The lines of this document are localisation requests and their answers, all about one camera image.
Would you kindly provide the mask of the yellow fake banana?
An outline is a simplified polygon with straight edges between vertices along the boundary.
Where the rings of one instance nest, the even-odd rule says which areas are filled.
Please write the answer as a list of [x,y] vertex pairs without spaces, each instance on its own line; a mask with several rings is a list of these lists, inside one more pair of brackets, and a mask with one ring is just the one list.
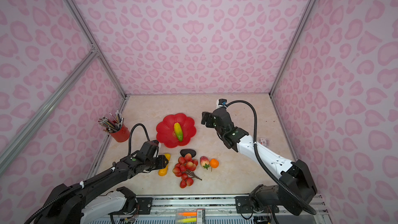
[[[168,160],[168,162],[170,162],[170,160],[171,160],[171,155],[170,155],[169,153],[165,153],[164,155],[165,155],[166,159]],[[160,170],[158,171],[158,175],[159,175],[159,176],[165,176],[165,175],[167,174],[167,172],[168,172],[168,168],[169,168],[169,165],[167,165],[167,166],[166,166],[165,168],[163,168],[163,169],[160,169]]]

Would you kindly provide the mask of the dark fake avocado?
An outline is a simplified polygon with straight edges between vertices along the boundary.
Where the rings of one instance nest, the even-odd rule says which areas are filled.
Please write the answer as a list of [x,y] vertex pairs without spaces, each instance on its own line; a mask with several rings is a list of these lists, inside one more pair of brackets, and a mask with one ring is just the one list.
[[196,152],[195,150],[193,150],[193,149],[182,149],[182,150],[180,151],[180,155],[181,155],[182,157],[185,157],[187,154],[190,154],[191,157],[194,158],[194,157],[197,155],[197,152]]

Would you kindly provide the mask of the red fake grape bunch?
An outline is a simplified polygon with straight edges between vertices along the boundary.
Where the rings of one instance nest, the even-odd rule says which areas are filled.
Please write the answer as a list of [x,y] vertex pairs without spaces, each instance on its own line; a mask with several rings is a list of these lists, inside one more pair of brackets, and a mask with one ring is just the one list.
[[187,153],[178,158],[178,163],[175,164],[172,172],[180,179],[179,186],[181,189],[192,186],[195,179],[202,181],[202,179],[195,174],[198,163],[197,160],[193,159],[191,153]]

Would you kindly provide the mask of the orange fake tangerine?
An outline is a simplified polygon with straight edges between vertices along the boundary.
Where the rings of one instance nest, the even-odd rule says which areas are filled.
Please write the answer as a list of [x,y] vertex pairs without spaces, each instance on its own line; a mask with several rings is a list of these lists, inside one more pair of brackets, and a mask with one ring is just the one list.
[[219,166],[219,161],[217,159],[210,160],[210,167],[212,169],[216,169]]

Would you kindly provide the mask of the red fake strawberry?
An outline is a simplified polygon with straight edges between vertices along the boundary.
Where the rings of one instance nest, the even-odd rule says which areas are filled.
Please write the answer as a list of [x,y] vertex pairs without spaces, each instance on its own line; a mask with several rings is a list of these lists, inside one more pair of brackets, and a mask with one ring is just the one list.
[[207,170],[208,168],[210,168],[210,160],[205,156],[201,156],[200,165],[203,169]]

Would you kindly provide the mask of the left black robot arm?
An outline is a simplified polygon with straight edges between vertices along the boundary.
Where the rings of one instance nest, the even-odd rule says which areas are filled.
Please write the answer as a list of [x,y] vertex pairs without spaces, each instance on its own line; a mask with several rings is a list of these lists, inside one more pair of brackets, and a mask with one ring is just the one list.
[[26,223],[83,224],[104,215],[136,214],[139,203],[133,191],[118,188],[113,195],[104,193],[140,173],[166,168],[169,160],[157,153],[158,141],[147,141],[140,150],[129,154],[104,172],[71,186],[60,184],[52,190],[45,204]]

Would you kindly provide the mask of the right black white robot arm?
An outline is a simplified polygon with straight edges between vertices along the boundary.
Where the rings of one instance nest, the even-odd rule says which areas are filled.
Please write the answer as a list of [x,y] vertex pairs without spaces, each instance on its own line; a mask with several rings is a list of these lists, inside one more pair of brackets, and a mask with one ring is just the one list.
[[282,205],[295,216],[302,212],[316,215],[310,202],[317,194],[317,188],[306,163],[302,160],[293,162],[255,142],[247,131],[234,125],[225,107],[212,113],[202,112],[201,124],[215,129],[228,149],[256,162],[274,181],[272,186],[258,185],[249,194],[249,205],[255,212]]

